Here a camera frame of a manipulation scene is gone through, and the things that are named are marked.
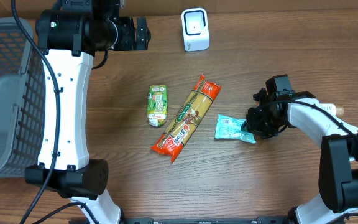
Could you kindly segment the teal snack packet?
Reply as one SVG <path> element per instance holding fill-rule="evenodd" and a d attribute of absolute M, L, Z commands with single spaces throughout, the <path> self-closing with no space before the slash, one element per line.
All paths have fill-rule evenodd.
<path fill-rule="evenodd" d="M 236 119 L 222 114 L 218 115 L 216 123 L 215 139 L 236 139 L 251 144 L 255 144 L 254 135 L 242 129 L 242 125 L 246 123 L 244 119 Z"/>

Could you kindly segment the green juice carton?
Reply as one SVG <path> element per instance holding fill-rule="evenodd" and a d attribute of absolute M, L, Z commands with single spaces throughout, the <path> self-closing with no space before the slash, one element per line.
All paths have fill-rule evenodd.
<path fill-rule="evenodd" d="M 165 85 L 151 85 L 147 98 L 149 124 L 156 128 L 163 126 L 167 118 L 167 110 L 167 87 Z"/>

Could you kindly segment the orange spaghetti packet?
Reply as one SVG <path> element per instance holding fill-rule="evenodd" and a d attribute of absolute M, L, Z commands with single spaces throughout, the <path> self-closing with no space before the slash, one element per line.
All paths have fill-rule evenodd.
<path fill-rule="evenodd" d="M 151 150 L 170 156 L 173 162 L 200 125 L 220 91 L 221 85 L 208 81 L 204 75 L 200 75 L 183 106 L 159 140 L 150 147 Z"/>

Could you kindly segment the white tube with gold cap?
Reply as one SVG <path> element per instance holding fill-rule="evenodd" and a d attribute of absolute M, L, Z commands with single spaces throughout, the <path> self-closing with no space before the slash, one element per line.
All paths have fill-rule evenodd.
<path fill-rule="evenodd" d="M 321 103 L 321 106 L 332 115 L 342 118 L 344 116 L 344 107 L 342 105 L 335 105 L 332 103 Z"/>

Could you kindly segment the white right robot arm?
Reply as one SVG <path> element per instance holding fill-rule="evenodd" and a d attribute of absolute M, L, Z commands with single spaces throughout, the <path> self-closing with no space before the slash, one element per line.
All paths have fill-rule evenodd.
<path fill-rule="evenodd" d="M 319 193 L 286 216 L 257 223 L 344 223 L 358 217 L 358 128 L 326 110 L 310 92 L 296 92 L 287 75 L 274 76 L 253 95 L 243 131 L 268 139 L 298 128 L 320 147 Z"/>

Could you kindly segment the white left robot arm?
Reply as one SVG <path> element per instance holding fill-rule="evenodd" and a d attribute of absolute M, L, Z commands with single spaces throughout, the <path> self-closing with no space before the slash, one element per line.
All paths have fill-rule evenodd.
<path fill-rule="evenodd" d="M 147 50 L 144 17 L 119 14 L 122 1 L 59 1 L 35 23 L 34 49 L 45 77 L 45 119 L 36 164 L 25 181 L 67 198 L 87 223 L 122 223 L 106 188 L 108 163 L 91 159 L 86 143 L 86 99 L 96 52 Z"/>

